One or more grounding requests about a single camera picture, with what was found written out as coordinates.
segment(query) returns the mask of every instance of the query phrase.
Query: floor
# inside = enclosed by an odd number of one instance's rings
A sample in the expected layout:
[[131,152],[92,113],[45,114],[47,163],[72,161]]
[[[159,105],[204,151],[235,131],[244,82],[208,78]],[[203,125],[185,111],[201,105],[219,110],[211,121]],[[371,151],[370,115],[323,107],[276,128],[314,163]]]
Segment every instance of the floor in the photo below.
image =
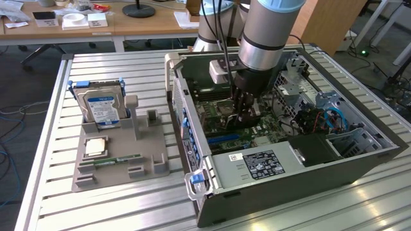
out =
[[[352,26],[352,30],[358,33],[366,24],[370,18],[370,14],[359,17]],[[374,35],[376,29],[382,25],[383,21],[378,21],[371,28],[363,42],[360,43],[358,49],[360,50],[368,44],[368,39]],[[193,44],[193,39],[181,39],[184,46]],[[380,68],[388,71],[395,71],[398,67],[392,65],[399,53],[403,51],[404,47],[411,41],[411,34],[402,31],[399,28],[392,27],[382,40],[378,48],[380,53],[372,53],[366,58],[370,62],[379,63]],[[95,49],[88,47],[87,43],[79,44],[64,44],[61,48],[69,53],[101,53],[101,52],[113,52],[115,47],[111,42],[97,42],[97,47]],[[29,51],[33,51],[39,46],[28,46]],[[171,41],[169,39],[156,39],[152,41],[151,49],[171,49],[179,48],[176,40]],[[128,42],[127,51],[148,50],[144,47],[144,41]],[[59,70],[60,64],[60,53],[51,49],[48,50],[39,58],[31,62],[33,67],[33,72],[23,71],[19,62],[28,55],[28,52],[21,52],[16,46],[11,46],[8,51],[0,55],[0,92],[3,98],[7,100],[0,101],[0,108],[7,106],[21,106],[28,105],[33,102],[47,101],[52,95],[52,88],[56,73]],[[351,57],[346,52],[340,52],[334,56],[335,60],[340,65],[348,70],[352,71],[356,68],[367,65],[367,63],[354,57]],[[408,67],[404,76],[411,76],[411,67]],[[375,74],[374,67],[364,68],[355,72],[355,76],[366,84],[372,87],[380,87],[384,78]],[[47,105],[35,106],[27,112],[41,111],[47,108]],[[17,108],[8,108],[8,111],[17,110]],[[7,118],[21,119],[21,114],[7,115]],[[21,134],[9,142],[5,143],[5,148],[9,155],[13,157],[20,182],[21,182],[21,192],[24,192],[32,161],[35,157],[37,142],[40,138],[43,123],[44,123],[45,114],[39,115],[27,115],[24,119],[24,130]],[[3,134],[12,126],[15,122],[0,120],[0,134]],[[0,165],[0,173],[5,170],[5,164]],[[0,201],[5,201],[15,193],[17,187],[16,176],[13,171],[9,170],[4,179],[0,180]],[[13,230],[20,202],[23,199],[23,193],[12,200],[12,202],[0,207],[0,224],[1,230],[9,231]]]

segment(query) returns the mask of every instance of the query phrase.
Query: black lamp base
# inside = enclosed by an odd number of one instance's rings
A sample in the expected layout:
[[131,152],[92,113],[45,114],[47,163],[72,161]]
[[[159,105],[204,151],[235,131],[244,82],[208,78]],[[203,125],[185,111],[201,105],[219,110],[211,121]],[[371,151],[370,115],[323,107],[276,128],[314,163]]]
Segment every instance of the black lamp base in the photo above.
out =
[[123,7],[123,13],[133,18],[147,18],[153,16],[155,14],[155,8],[140,4],[140,9],[137,9],[137,5],[132,4]]

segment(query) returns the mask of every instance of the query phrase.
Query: hard drive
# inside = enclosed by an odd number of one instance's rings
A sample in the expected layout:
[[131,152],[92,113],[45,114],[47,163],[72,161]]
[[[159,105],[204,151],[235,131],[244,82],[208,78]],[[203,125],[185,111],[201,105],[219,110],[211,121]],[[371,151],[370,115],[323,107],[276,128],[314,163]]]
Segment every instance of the hard drive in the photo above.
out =
[[124,106],[124,81],[68,82],[71,91],[81,108],[85,123],[95,122],[99,129],[120,126],[120,119],[128,117]]

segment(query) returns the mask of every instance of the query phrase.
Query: blue hard drive label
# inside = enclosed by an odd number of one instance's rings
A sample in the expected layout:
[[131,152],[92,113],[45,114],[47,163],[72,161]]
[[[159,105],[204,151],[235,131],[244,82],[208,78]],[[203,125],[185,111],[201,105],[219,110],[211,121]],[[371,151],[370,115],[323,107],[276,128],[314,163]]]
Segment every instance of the blue hard drive label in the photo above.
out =
[[272,150],[244,155],[243,159],[255,180],[286,173]]
[[120,117],[117,109],[113,107],[115,98],[112,96],[89,98],[87,102],[97,124],[112,125],[119,123]]

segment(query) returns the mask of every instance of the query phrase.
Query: white table leg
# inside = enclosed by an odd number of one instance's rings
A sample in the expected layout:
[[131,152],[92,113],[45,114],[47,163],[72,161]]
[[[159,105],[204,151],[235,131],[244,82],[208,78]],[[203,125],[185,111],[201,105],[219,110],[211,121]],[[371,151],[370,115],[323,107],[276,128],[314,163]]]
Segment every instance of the white table leg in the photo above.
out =
[[398,58],[394,61],[394,65],[399,66],[403,64],[407,57],[411,55],[411,43],[408,44],[407,48],[403,50],[403,52],[399,54]]
[[123,42],[124,42],[124,36],[113,36],[116,52],[124,52]]
[[394,15],[391,16],[391,18],[390,18],[387,24],[384,25],[383,29],[382,29],[380,32],[378,33],[378,36],[376,36],[375,39],[372,40],[372,43],[371,43],[372,46],[376,46],[376,45],[378,45],[379,41],[382,40],[382,38],[384,37],[387,31],[390,30],[392,24],[395,23],[398,17],[399,17],[400,14],[403,13],[404,8],[406,8],[406,7],[404,7],[403,5],[398,8],[396,12],[395,12]]
[[380,13],[383,12],[388,2],[391,2],[391,1],[390,0],[382,0],[382,2],[379,4],[374,14],[371,15],[370,20],[367,21],[367,24],[366,24],[364,28],[360,30],[360,33],[359,33],[358,37],[355,38],[355,41],[354,41],[355,46],[359,45],[359,42],[364,38],[364,36],[366,36],[366,34],[367,34],[367,32],[368,32],[374,22],[376,21],[376,18],[380,15]]

